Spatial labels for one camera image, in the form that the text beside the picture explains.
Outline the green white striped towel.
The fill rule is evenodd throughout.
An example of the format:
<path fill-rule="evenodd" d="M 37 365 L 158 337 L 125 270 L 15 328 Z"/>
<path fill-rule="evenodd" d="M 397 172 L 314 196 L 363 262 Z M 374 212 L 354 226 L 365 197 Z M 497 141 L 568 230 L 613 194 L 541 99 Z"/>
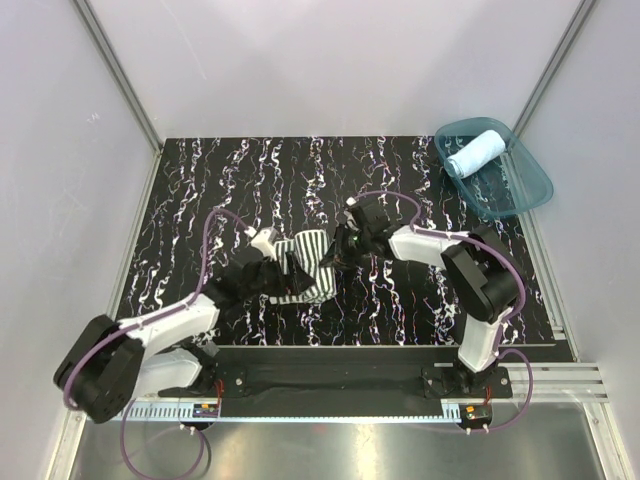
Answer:
<path fill-rule="evenodd" d="M 270 297 L 269 302 L 272 305 L 322 304 L 333 299 L 337 294 L 335 269 L 331 265 L 320 265 L 328 250 L 328 235 L 320 229 L 301 231 L 292 239 L 276 241 L 276 256 L 283 272 L 289 272 L 287 254 L 292 254 L 301 269 L 314 280 L 314 284 L 297 295 Z"/>

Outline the teal transparent plastic bin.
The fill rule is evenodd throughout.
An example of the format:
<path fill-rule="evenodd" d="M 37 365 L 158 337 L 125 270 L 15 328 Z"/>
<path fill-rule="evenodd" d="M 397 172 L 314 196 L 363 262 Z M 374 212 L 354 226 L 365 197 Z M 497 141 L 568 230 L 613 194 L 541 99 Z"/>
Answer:
<path fill-rule="evenodd" d="M 544 205 L 554 194 L 553 183 L 519 137 L 503 122 L 474 117 L 440 127 L 434 137 L 438 157 L 445 161 L 487 130 L 498 132 L 506 150 L 475 174 L 450 176 L 467 205 L 482 219 L 514 217 Z"/>

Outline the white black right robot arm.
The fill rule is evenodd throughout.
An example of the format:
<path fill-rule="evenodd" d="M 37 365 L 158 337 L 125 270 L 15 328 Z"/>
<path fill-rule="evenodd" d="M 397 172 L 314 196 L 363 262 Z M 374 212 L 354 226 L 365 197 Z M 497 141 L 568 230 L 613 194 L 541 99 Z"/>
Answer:
<path fill-rule="evenodd" d="M 486 226 L 445 232 L 402 225 L 374 202 L 354 198 L 344 215 L 322 264 L 346 270 L 378 256 L 443 269 L 466 314 L 454 384 L 463 395 L 480 394 L 499 357 L 501 324 L 525 298 L 522 274 L 499 237 Z"/>

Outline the light blue towel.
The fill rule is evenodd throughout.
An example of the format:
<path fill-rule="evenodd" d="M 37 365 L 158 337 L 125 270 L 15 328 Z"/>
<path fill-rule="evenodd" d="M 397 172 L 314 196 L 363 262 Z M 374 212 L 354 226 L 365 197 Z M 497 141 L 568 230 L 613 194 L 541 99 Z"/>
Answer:
<path fill-rule="evenodd" d="M 495 130 L 487 130 L 445 161 L 445 170 L 455 178 L 465 179 L 499 157 L 506 143 Z"/>

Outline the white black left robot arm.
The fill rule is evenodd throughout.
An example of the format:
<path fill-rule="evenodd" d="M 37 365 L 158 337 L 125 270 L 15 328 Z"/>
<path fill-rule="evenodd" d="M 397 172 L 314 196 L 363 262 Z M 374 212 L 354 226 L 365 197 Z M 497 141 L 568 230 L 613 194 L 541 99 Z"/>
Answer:
<path fill-rule="evenodd" d="M 192 353 L 181 379 L 171 374 L 153 382 L 143 366 L 186 338 L 212 329 L 220 317 L 253 297 L 298 295 L 316 284 L 293 255 L 285 259 L 286 266 L 266 258 L 225 267 L 200 282 L 190 296 L 150 314 L 121 321 L 102 314 L 90 320 L 54 373 L 65 407 L 100 424 L 147 393 L 186 388 L 196 396 L 208 394 L 216 372 Z"/>

